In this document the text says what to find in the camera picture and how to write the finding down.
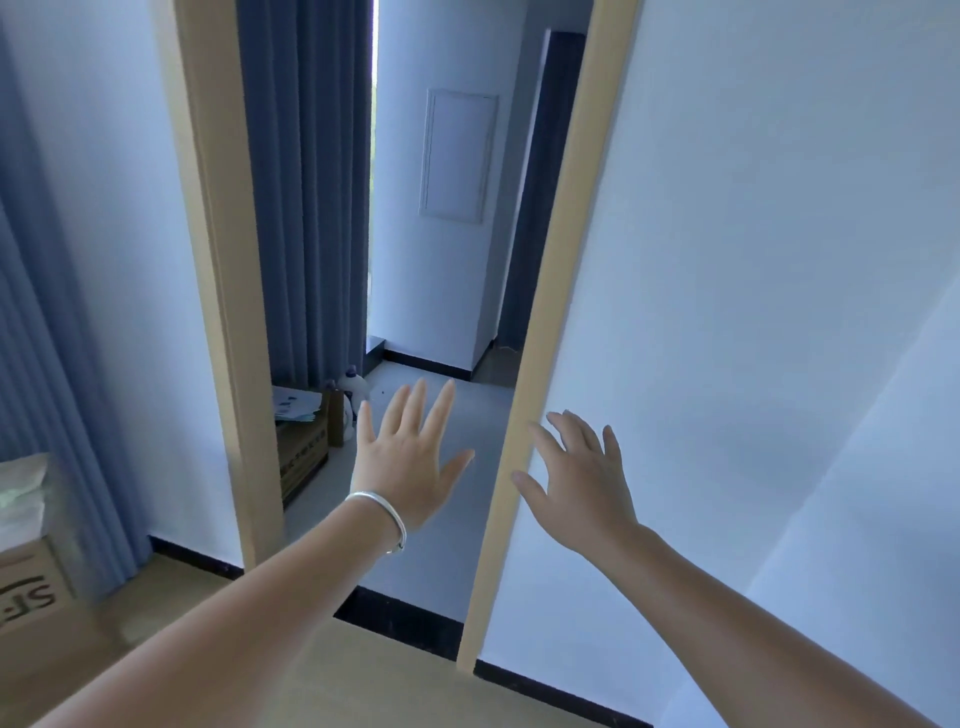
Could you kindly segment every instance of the wooden door frame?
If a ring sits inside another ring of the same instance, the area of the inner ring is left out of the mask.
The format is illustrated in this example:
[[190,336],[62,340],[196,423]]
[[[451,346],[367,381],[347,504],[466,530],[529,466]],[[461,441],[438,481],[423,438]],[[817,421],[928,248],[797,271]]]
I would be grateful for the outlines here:
[[[527,340],[457,667],[483,646],[587,232],[641,0],[594,0]],[[244,567],[283,547],[253,184],[234,0],[152,0]]]

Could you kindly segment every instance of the person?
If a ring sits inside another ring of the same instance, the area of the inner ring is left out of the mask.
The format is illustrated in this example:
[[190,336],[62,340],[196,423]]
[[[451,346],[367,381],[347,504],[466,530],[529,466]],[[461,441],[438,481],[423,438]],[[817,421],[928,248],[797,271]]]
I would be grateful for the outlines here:
[[[453,382],[424,421],[425,398],[422,379],[412,391],[401,387],[379,434],[364,402],[350,484],[352,496],[363,496],[348,497],[299,541],[140,645],[37,725],[254,725],[310,634],[399,545],[402,529],[416,531],[444,504],[472,459],[465,450],[439,465]],[[551,412],[547,420],[560,442],[530,425],[547,489],[527,473],[513,476],[534,517],[606,574],[732,728],[933,726],[639,523],[608,426],[601,444],[570,412]]]

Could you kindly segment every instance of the curtain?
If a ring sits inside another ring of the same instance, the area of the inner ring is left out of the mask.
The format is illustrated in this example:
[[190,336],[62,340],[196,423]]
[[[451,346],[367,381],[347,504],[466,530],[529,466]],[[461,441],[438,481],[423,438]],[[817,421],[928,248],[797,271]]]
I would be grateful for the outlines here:
[[366,353],[372,0],[237,0],[275,383]]
[[530,324],[586,42],[587,37],[580,33],[551,33],[540,76],[540,97],[496,333],[497,345],[518,351],[523,349]]
[[99,596],[151,549],[4,38],[0,27],[0,460],[54,454]]

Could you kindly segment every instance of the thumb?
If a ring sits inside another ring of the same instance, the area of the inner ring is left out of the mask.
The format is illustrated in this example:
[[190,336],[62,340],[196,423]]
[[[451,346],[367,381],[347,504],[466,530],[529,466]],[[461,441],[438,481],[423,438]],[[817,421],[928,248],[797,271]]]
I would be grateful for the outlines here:
[[530,506],[530,510],[534,514],[534,518],[537,519],[537,523],[543,525],[543,518],[546,516],[546,509],[549,505],[543,486],[529,473],[525,473],[524,471],[513,471],[510,473],[510,479],[513,480],[516,489],[520,491],[523,499],[527,501],[527,505]]
[[467,469],[467,465],[470,464],[475,454],[473,450],[465,449],[446,461],[446,464],[440,470],[440,485],[445,493],[453,490],[453,486],[464,474],[464,470]]

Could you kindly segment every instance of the bangle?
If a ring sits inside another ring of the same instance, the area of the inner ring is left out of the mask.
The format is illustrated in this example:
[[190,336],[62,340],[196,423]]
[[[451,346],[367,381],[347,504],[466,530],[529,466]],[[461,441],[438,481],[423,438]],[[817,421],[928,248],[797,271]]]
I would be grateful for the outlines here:
[[386,498],[381,496],[379,493],[372,493],[371,491],[354,491],[349,496],[344,498],[344,501],[350,500],[352,497],[368,497],[370,500],[375,500],[379,503],[383,510],[390,514],[391,518],[394,519],[396,527],[400,529],[400,543],[396,545],[396,548],[391,548],[387,553],[393,553],[394,551],[402,551],[403,547],[407,545],[407,528],[403,525],[403,519],[400,517],[400,514],[396,511],[394,506],[390,504]]

